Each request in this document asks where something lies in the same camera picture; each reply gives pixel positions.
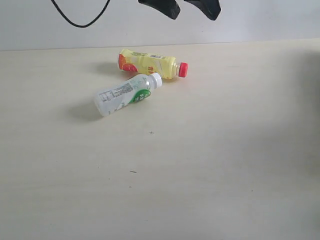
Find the white bottle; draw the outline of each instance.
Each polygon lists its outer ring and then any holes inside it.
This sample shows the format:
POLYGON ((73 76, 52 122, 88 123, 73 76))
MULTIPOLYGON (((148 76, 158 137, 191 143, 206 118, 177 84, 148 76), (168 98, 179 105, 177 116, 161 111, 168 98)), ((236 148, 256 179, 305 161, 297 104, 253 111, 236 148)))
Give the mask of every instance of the white bottle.
POLYGON ((97 92, 94 104, 102 116, 106 117, 130 103, 139 102, 151 95, 162 86, 162 79, 158 73, 151 75, 139 74, 114 88, 107 88, 97 92))

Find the white table surface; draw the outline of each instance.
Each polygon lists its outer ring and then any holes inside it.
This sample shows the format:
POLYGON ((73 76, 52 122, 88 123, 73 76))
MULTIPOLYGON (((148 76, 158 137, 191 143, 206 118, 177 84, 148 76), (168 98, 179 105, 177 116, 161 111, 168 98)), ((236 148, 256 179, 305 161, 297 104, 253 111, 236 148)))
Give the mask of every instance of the white table surface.
POLYGON ((320 39, 132 49, 188 77, 105 118, 120 48, 0 52, 0 239, 319 240, 320 39))

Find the red bottle cap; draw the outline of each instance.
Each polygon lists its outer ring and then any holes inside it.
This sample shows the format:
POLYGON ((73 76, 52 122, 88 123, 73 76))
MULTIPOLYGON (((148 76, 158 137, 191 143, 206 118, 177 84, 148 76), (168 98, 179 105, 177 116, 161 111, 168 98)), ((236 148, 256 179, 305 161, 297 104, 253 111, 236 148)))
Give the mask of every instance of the red bottle cap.
POLYGON ((188 73, 188 63, 181 62, 179 69, 179 77, 185 78, 188 73))

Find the juice bottle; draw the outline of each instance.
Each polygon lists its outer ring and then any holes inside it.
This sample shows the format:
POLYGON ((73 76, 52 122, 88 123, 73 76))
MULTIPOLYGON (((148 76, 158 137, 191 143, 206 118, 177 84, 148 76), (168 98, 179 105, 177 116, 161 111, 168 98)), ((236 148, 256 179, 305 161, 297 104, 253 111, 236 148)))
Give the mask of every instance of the juice bottle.
POLYGON ((106 117, 131 103, 139 102, 162 86, 158 73, 139 74, 113 88, 103 89, 94 96, 94 104, 102 116, 106 117))
POLYGON ((188 72, 188 64, 177 62, 174 56, 134 52, 123 49, 118 58, 120 70, 138 72, 150 75, 158 73, 163 79, 172 79, 174 76, 185 78, 188 72))

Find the yellow label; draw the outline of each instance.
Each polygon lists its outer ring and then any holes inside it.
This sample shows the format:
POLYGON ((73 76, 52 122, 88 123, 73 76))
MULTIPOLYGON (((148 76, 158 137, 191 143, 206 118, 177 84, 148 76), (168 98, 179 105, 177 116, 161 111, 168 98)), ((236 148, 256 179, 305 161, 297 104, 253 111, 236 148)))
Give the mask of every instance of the yellow label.
POLYGON ((172 79, 177 72, 176 58, 159 54, 134 52, 123 49, 119 54, 119 68, 127 72, 150 75, 158 73, 164 79, 172 79))

